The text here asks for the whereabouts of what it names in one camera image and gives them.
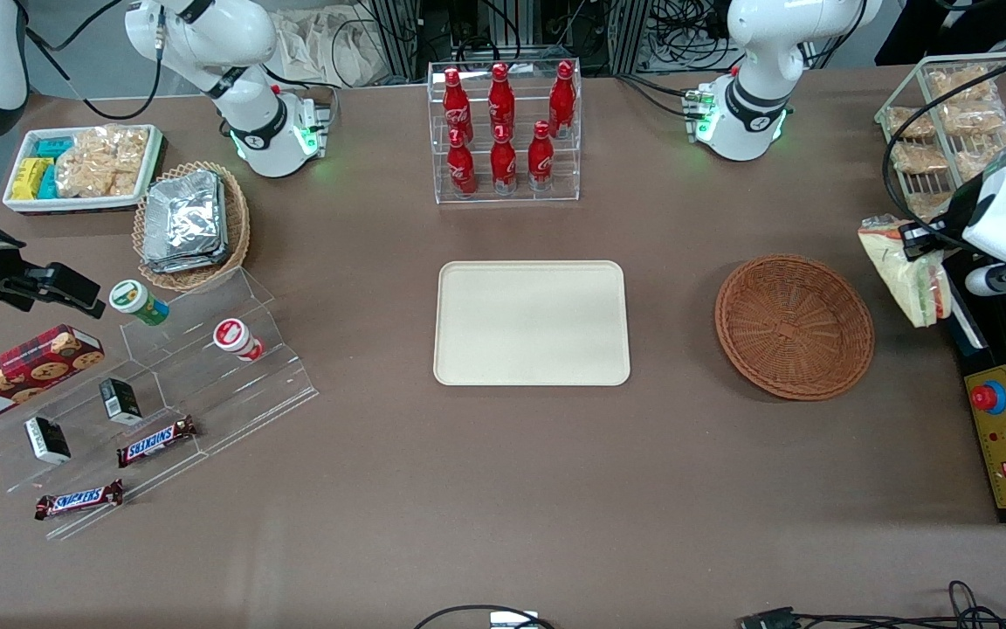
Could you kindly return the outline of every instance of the aluminum foil package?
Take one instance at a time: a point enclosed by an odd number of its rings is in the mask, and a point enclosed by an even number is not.
[[[223,181],[195,170],[150,187],[145,207],[142,262],[156,274],[175,274],[227,260]]]

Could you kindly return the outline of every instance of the cylindrical snack container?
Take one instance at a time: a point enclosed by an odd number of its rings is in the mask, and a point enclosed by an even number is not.
[[[228,354],[235,354],[240,361],[254,361],[263,355],[263,341],[250,334],[246,323],[238,319],[223,319],[212,333],[215,346]]]
[[[169,305],[155,298],[136,280],[123,280],[111,289],[110,301],[113,307],[127,315],[135,315],[145,325],[156,326],[169,317]]]

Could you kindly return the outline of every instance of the white tray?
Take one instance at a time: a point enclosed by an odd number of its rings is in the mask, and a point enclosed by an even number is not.
[[[450,386],[617,386],[632,372],[615,262],[450,262],[434,375]]]
[[[21,167],[21,160],[33,155],[33,146],[36,141],[49,138],[71,138],[76,132],[91,129],[91,127],[68,127],[62,129],[35,129],[25,133],[21,140],[21,148],[17,149],[15,164],[10,171],[10,179],[7,180],[7,188],[3,190],[3,204],[18,214],[75,214],[83,211],[102,211],[110,208],[135,209],[139,199],[147,194],[147,187],[153,179],[153,171],[157,164],[157,154],[161,152],[161,131],[153,124],[127,124],[125,127],[132,129],[145,129],[150,132],[147,140],[147,150],[142,156],[142,166],[139,168],[139,180],[135,183],[135,191],[129,195],[118,196],[95,196],[95,198],[79,199],[12,199],[10,198],[10,188],[13,180],[17,177],[17,169]]]

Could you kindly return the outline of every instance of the cookie box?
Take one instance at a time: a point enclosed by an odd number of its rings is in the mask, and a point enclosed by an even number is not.
[[[160,129],[152,124],[127,124],[124,127],[132,129],[145,129],[150,132],[147,140],[147,151],[142,156],[142,166],[139,168],[139,179],[135,184],[135,191],[129,195],[118,196],[93,196],[93,198],[67,198],[67,199],[16,199],[11,198],[10,188],[13,180],[17,177],[17,171],[21,168],[21,160],[35,156],[35,146],[38,140],[48,140],[51,138],[71,138],[78,131],[87,131],[90,127],[70,127],[63,129],[35,129],[25,133],[21,140],[21,147],[17,149],[15,164],[10,171],[10,178],[5,184],[3,191],[3,204],[18,214],[29,215],[51,215],[51,214],[83,214],[83,212],[111,211],[117,209],[135,209],[139,199],[147,194],[147,187],[155,175],[157,166],[157,156],[162,147],[162,133]]]
[[[100,341],[64,326],[0,354],[0,414],[103,361]]]

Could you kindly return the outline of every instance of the yellow control panel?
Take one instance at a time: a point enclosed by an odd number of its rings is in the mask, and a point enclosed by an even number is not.
[[[970,394],[996,506],[1006,509],[1006,366],[968,375],[965,388]]]

